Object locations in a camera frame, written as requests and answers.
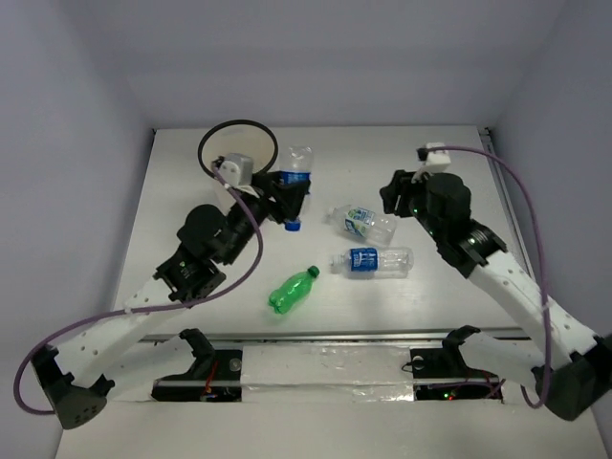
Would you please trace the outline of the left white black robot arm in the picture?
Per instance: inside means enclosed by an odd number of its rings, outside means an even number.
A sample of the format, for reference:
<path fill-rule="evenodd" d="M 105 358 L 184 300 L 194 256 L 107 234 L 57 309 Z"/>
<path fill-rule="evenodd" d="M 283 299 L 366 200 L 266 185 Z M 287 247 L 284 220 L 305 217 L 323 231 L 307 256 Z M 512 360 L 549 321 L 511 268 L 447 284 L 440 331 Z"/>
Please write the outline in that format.
<path fill-rule="evenodd" d="M 100 414 L 128 373 L 120 358 L 141 339 L 244 283 L 263 256 L 262 223 L 296 219 L 311 185 L 309 176 L 291 182 L 283 172 L 258 172 L 244 186 L 213 175 L 234 200 L 228 212 L 211 204 L 191 210 L 177 250 L 122 308 L 52 333 L 25 358 L 63 429 Z"/>

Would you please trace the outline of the clear bottle green white label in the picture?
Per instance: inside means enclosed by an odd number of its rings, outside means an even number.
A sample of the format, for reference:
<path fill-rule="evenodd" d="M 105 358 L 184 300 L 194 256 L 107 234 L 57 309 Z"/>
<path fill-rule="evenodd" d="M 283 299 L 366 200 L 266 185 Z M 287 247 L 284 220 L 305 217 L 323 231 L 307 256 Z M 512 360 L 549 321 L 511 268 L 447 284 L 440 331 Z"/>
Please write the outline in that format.
<path fill-rule="evenodd" d="M 388 247 L 397 228 L 394 217 L 354 205 L 329 208 L 326 222 L 342 234 L 378 247 Z"/>

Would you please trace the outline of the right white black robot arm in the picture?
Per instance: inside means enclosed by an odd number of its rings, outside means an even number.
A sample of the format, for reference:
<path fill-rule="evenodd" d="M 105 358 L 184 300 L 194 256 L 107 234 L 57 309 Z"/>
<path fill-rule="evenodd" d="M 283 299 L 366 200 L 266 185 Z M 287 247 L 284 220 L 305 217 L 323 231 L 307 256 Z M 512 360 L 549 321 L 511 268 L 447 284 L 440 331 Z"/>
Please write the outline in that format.
<path fill-rule="evenodd" d="M 440 352 L 452 375 L 486 370 L 534 391 L 564 421 L 576 420 L 611 389 L 611 338 L 579 322 L 522 270 L 506 244 L 470 216 L 470 190 L 450 173 L 397 170 L 380 190 L 383 210 L 415 218 L 441 258 L 492 298 L 535 345 L 532 351 L 465 325 Z"/>

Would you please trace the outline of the clear bottle blue cap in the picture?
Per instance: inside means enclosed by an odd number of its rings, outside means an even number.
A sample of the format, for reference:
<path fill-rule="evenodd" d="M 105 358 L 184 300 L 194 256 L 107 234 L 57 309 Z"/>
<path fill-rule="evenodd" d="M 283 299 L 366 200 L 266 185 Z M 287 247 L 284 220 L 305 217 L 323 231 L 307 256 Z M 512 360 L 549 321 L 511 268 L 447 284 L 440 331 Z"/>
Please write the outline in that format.
<path fill-rule="evenodd" d="M 279 156 L 279 171 L 281 184 L 290 185 L 311 179 L 315 154 L 309 146 L 291 146 Z M 306 193 L 300 217 L 310 210 L 311 193 L 310 188 Z M 286 231 L 297 232 L 301 229 L 301 220 L 290 221 L 284 224 Z"/>

